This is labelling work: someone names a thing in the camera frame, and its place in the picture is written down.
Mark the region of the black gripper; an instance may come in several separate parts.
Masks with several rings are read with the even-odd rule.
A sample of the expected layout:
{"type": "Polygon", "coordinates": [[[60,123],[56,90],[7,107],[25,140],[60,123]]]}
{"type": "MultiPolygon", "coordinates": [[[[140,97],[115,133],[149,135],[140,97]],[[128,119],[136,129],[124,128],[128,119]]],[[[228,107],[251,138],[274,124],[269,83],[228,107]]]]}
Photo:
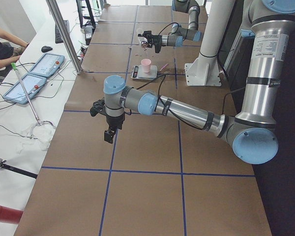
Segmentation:
{"type": "Polygon", "coordinates": [[[122,124],[125,121],[125,112],[120,116],[114,117],[106,114],[106,122],[108,123],[108,130],[104,131],[104,141],[108,143],[113,143],[114,136],[117,133],[119,128],[122,128],[122,124]]]}
{"type": "Polygon", "coordinates": [[[162,47],[161,35],[152,35],[150,30],[146,30],[143,33],[139,33],[138,37],[150,38],[150,43],[145,42],[144,48],[152,48],[154,46],[155,53],[160,53],[162,47]]]}

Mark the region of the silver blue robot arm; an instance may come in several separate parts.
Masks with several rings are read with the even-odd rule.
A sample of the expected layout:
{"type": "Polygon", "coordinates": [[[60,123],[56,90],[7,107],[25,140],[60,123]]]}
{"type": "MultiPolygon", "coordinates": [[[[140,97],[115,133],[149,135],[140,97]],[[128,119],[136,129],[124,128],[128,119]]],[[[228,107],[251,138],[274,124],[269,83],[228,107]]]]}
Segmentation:
{"type": "Polygon", "coordinates": [[[200,6],[195,0],[174,0],[172,1],[172,10],[189,15],[189,23],[187,28],[183,28],[179,23],[172,22],[172,30],[167,35],[152,34],[152,31],[139,31],[139,44],[145,50],[154,48],[156,53],[161,51],[162,47],[181,47],[184,40],[200,41],[201,32],[199,27],[200,6]]]}
{"type": "Polygon", "coordinates": [[[219,94],[214,87],[220,84],[220,79],[213,70],[218,68],[219,49],[233,6],[232,0],[212,3],[199,55],[184,66],[187,85],[202,87],[200,104],[204,108],[153,91],[138,90],[127,86],[120,76],[109,76],[104,80],[104,98],[99,101],[100,113],[109,126],[104,132],[106,142],[113,142],[115,133],[122,128],[125,109],[130,109],[147,116],[159,113],[210,132],[249,164],[263,164],[277,154],[279,144],[272,112],[289,35],[295,29],[295,0],[244,2],[240,33],[253,38],[254,44],[241,111],[228,116],[215,114],[208,108],[219,94]]]}

